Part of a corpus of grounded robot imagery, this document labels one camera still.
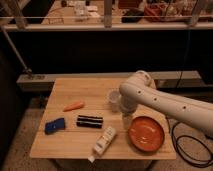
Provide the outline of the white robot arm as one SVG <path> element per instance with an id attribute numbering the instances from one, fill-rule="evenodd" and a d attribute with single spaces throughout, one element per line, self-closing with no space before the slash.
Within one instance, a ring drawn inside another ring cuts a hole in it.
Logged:
<path id="1" fill-rule="evenodd" d="M 120 109 L 133 114 L 139 104 L 152 108 L 213 138 L 213 104 L 165 93 L 151 87 L 152 77 L 139 70 L 119 86 Z"/>

